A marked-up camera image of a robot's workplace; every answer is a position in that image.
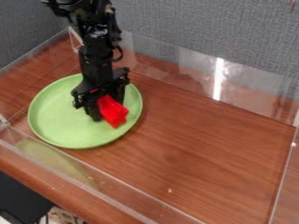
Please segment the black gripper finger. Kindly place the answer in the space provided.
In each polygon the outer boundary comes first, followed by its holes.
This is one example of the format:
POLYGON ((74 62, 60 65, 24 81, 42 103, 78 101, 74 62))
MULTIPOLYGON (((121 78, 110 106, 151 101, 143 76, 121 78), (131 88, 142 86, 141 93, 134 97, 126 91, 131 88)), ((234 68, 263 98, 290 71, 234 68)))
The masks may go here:
POLYGON ((102 114, 99 112, 99 103, 96 98, 88 99, 84 110, 87 115, 92 118, 95 122, 99 122, 102 120, 102 114))
POLYGON ((113 98, 121 103, 125 103, 126 98, 126 86, 123 84, 114 84, 113 85, 113 98))

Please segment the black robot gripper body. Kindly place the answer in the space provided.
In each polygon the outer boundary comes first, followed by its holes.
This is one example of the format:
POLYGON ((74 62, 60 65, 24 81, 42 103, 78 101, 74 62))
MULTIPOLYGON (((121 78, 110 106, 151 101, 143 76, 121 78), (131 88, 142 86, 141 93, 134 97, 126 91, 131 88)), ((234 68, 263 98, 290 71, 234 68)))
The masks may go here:
POLYGON ((82 71, 82 82, 71 90, 74 97, 72 105, 76 109, 84 108, 90 99, 90 91, 99 89, 103 94, 113 93, 113 85, 130 84, 130 68, 113 68, 114 53, 110 52, 106 56, 95 58, 90 55, 87 47, 79 48, 79 65, 82 71))

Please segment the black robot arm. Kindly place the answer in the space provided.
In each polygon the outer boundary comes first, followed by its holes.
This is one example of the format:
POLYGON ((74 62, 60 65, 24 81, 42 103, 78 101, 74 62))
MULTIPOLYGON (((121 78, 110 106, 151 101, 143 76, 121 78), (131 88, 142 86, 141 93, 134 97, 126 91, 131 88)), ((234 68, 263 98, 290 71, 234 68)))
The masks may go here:
POLYGON ((114 51, 123 49, 122 30, 118 26, 117 8, 111 0, 40 0, 52 13, 67 18, 78 29, 83 45, 79 47, 79 64, 83 80, 71 90, 75 109, 84 108, 95 122, 104 119, 99 100, 107 95, 125 103, 126 86, 130 84, 130 68, 114 68, 123 59, 114 58, 114 51))

